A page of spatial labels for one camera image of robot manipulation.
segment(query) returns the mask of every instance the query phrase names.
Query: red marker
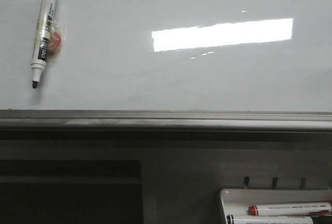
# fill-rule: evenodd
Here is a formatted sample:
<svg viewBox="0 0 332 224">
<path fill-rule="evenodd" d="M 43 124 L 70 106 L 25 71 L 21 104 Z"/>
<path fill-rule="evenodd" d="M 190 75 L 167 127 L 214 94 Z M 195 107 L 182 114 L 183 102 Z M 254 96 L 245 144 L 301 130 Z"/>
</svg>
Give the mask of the red marker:
<svg viewBox="0 0 332 224">
<path fill-rule="evenodd" d="M 332 201 L 252 205 L 250 215 L 326 215 L 332 212 Z"/>
</svg>

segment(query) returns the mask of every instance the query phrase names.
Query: whiteboard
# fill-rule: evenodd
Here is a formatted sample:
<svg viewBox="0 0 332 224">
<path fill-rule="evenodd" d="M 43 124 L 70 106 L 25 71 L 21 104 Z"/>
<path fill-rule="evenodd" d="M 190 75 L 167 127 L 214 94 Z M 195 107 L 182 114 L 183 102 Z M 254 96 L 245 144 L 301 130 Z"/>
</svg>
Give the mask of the whiteboard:
<svg viewBox="0 0 332 224">
<path fill-rule="evenodd" d="M 58 0 L 62 50 L 34 90 L 40 1 L 0 0 L 0 109 L 332 111 L 332 0 Z M 279 19 L 291 38 L 220 41 Z M 197 47 L 156 52 L 152 33 L 179 28 L 163 44 Z"/>
</svg>

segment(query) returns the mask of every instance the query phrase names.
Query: red marker cap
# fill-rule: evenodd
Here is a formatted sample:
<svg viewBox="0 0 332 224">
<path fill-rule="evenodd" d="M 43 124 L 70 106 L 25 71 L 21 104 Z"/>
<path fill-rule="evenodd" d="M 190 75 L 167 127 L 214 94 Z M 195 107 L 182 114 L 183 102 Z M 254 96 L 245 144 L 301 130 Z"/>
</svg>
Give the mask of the red marker cap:
<svg viewBox="0 0 332 224">
<path fill-rule="evenodd" d="M 250 215 L 258 215 L 258 209 L 257 209 L 256 205 L 251 205 L 248 208 L 248 212 Z"/>
</svg>

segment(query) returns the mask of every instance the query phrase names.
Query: whiteboard marker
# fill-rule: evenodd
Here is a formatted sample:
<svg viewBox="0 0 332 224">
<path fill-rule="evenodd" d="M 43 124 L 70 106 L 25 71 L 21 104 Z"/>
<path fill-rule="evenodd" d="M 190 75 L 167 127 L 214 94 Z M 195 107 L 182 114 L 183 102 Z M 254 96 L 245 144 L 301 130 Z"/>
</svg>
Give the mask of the whiteboard marker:
<svg viewBox="0 0 332 224">
<path fill-rule="evenodd" d="M 250 215 L 324 215 L 332 212 L 332 202 L 252 205 Z"/>
<path fill-rule="evenodd" d="M 46 67 L 47 49 L 52 35 L 56 0 L 41 0 L 37 32 L 32 55 L 32 87 L 36 88 Z"/>
<path fill-rule="evenodd" d="M 332 224 L 332 216 L 252 216 L 228 215 L 227 224 Z"/>
</svg>

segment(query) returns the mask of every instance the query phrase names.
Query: white tray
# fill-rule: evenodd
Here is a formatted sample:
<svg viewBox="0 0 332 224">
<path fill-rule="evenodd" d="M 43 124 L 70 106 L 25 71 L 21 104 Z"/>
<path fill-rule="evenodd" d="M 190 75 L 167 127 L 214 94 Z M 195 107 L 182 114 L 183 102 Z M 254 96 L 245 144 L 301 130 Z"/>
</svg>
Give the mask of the white tray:
<svg viewBox="0 0 332 224">
<path fill-rule="evenodd" d="M 223 189 L 220 191 L 223 223 L 227 215 L 248 215 L 254 204 L 332 200 L 331 190 Z"/>
</svg>

